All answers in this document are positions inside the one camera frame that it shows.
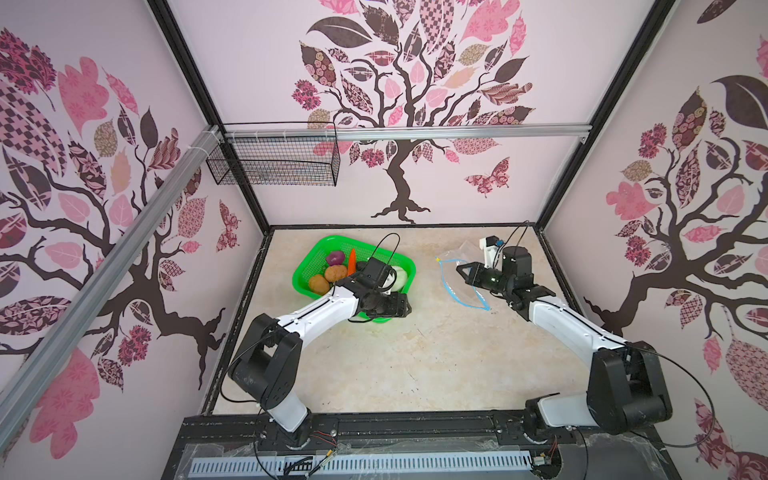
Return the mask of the brown potato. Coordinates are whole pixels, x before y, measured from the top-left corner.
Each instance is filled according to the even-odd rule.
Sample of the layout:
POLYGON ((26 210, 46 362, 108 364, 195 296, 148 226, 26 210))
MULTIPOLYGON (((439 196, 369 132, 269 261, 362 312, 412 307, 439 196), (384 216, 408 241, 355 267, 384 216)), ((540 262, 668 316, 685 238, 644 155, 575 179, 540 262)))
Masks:
POLYGON ((325 295, 329 292, 331 284, 323 275, 314 275, 308 282, 308 288, 317 295, 325 295))
POLYGON ((338 282, 339 280, 342 280, 348 276, 347 266, 346 265, 329 266, 326 268, 323 276, 329 283, 338 282))

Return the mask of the orange carrot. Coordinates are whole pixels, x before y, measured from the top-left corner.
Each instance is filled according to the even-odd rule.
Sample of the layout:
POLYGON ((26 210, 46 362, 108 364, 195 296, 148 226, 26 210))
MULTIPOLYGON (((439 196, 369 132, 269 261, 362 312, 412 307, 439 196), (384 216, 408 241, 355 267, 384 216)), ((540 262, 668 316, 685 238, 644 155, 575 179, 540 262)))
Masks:
POLYGON ((348 255, 347 275, 352 276, 357 271, 356 250, 352 248, 348 255))

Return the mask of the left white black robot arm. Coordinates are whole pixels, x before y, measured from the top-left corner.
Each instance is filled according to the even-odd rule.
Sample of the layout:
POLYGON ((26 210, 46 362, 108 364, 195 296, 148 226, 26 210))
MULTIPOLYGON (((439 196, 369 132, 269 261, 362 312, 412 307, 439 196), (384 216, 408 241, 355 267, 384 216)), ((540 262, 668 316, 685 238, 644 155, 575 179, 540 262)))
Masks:
POLYGON ((361 314, 367 321, 408 316, 412 308, 396 286, 399 278, 395 267, 371 258, 309 305, 276 318, 261 314, 251 322, 227 375, 277 424, 288 445, 305 445, 312 431, 311 411, 294 391, 303 349, 361 314))

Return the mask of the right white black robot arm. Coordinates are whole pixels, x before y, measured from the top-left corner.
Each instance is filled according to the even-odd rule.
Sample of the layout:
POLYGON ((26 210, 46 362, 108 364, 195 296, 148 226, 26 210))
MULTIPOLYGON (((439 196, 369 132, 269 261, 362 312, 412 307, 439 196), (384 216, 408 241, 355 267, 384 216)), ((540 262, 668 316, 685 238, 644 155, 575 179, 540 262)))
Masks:
POLYGON ((500 298, 524 320, 549 332, 589 368, 587 389, 580 394, 554 393, 525 404, 523 429, 542 441, 567 427, 598 428, 612 435, 669 420, 671 398, 657 352, 645 342, 629 342, 595 325, 534 280, 527 249, 506 247, 502 267, 489 262, 460 263, 464 282, 500 298))

